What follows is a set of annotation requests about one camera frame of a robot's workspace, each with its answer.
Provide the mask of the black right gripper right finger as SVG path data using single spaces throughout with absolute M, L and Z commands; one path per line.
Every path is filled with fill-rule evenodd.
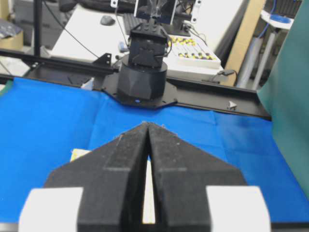
M 271 231 L 262 192 L 240 169 L 154 123 L 148 133 L 157 231 Z

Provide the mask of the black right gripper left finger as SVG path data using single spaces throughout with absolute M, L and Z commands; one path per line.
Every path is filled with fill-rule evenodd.
M 119 232 L 140 219 L 143 155 L 148 125 L 50 172 L 30 191 L 18 223 L 21 232 Z

